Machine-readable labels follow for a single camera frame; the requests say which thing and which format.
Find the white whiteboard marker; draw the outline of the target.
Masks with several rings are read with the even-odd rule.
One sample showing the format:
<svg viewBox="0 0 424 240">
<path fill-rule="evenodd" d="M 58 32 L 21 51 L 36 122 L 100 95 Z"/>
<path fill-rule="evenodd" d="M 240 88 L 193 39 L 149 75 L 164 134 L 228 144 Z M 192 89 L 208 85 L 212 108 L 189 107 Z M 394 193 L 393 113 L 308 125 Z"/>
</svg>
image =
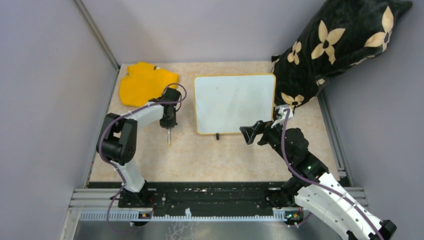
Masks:
<svg viewBox="0 0 424 240">
<path fill-rule="evenodd" d="M 167 143 L 169 147 L 172 145 L 172 128 L 167 130 Z"/>
</svg>

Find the yellow framed whiteboard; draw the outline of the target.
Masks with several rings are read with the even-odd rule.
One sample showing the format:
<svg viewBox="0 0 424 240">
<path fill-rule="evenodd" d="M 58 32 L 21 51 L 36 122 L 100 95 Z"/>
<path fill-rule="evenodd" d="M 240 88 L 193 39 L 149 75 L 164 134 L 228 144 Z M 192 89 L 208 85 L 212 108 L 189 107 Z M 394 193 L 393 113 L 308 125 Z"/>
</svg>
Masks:
<svg viewBox="0 0 424 240">
<path fill-rule="evenodd" d="M 199 135 L 239 134 L 240 127 L 270 121 L 276 77 L 272 73 L 198 75 L 193 79 Z"/>
</svg>

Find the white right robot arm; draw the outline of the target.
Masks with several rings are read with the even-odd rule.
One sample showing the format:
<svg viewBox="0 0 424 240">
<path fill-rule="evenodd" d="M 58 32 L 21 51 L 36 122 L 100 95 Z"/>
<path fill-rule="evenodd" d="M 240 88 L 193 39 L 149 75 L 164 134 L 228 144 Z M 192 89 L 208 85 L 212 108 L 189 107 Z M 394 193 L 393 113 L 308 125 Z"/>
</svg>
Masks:
<svg viewBox="0 0 424 240">
<path fill-rule="evenodd" d="M 292 177 L 281 187 L 284 204 L 306 209 L 343 240 L 390 240 L 394 236 L 395 223 L 362 206 L 309 151 L 301 129 L 272 124 L 259 120 L 239 130 L 248 145 L 261 135 L 257 144 L 269 145 L 286 163 Z"/>
</svg>

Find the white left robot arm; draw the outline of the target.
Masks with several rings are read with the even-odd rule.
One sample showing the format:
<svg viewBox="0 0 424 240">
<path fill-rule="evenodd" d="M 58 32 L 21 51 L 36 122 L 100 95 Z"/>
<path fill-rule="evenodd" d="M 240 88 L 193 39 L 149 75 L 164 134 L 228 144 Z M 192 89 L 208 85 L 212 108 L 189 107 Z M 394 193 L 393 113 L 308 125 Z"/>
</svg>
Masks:
<svg viewBox="0 0 424 240">
<path fill-rule="evenodd" d="M 120 176 L 124 198 L 138 207 L 146 206 L 150 200 L 147 181 L 134 160 L 138 131 L 158 121 L 170 139 L 171 130 L 178 124 L 177 105 L 183 100 L 180 91 L 167 86 L 160 97 L 143 106 L 125 114 L 109 113 L 104 118 L 96 151 Z"/>
</svg>

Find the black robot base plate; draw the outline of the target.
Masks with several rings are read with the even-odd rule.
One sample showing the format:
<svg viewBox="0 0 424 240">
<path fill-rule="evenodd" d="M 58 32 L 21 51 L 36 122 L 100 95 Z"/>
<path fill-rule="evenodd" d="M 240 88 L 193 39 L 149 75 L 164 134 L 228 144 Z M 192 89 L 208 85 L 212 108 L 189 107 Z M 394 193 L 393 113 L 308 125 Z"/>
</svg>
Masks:
<svg viewBox="0 0 424 240">
<path fill-rule="evenodd" d="M 308 213 L 294 203 L 293 190 L 278 182 L 149 182 L 145 202 L 115 200 L 119 209 L 142 209 L 141 221 L 165 219 L 301 222 Z"/>
</svg>

